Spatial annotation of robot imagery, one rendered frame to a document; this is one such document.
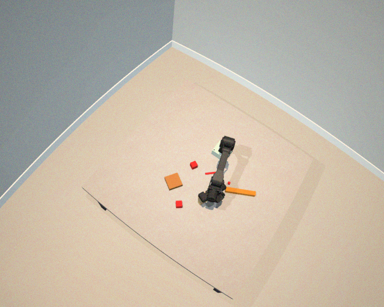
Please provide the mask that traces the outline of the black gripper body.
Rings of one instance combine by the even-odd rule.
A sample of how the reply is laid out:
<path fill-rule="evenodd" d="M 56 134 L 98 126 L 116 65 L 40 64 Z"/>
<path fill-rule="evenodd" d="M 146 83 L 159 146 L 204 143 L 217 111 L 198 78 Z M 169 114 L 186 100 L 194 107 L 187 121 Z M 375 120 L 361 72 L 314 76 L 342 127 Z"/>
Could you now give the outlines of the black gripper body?
<path fill-rule="evenodd" d="M 223 188 L 221 189 L 221 191 L 224 191 L 225 189 L 226 189 L 226 185 L 224 184 Z M 206 193 L 205 192 L 201 192 L 200 194 L 198 194 L 198 197 L 200 198 L 200 200 L 203 203 L 207 201 L 206 199 L 207 199 L 209 190 L 210 190 L 210 188 L 208 188 L 208 191 Z"/>

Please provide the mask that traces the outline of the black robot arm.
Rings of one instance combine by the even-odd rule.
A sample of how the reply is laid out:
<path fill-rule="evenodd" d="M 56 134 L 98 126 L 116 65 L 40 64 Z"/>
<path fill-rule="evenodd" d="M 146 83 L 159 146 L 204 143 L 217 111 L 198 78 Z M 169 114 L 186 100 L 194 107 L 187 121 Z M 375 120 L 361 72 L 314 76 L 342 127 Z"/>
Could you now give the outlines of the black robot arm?
<path fill-rule="evenodd" d="M 220 192 L 224 185 L 223 171 L 225 168 L 228 155 L 234 149 L 235 142 L 236 141 L 234 138 L 231 138 L 225 135 L 220 142 L 220 146 L 219 146 L 220 149 L 218 151 L 222 153 L 222 155 L 220 158 L 217 171 L 214 173 L 213 177 L 211 177 L 211 181 L 208 187 L 210 188 L 210 190 L 208 192 L 208 196 L 206 200 L 208 200 L 209 202 L 219 203 L 224 199 L 225 194 L 223 192 L 222 193 Z"/>

